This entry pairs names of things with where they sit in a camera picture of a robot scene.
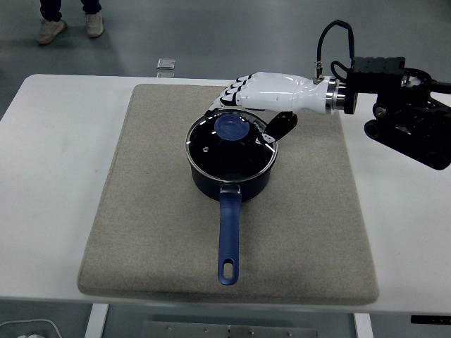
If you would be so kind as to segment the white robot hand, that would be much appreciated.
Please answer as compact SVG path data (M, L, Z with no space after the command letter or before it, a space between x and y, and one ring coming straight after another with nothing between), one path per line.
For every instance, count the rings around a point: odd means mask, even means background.
M221 108L241 107L298 113L309 109L321 115L333 113L328 99L329 77L315 84L298 75L257 72L231 82L214 100L205 115Z

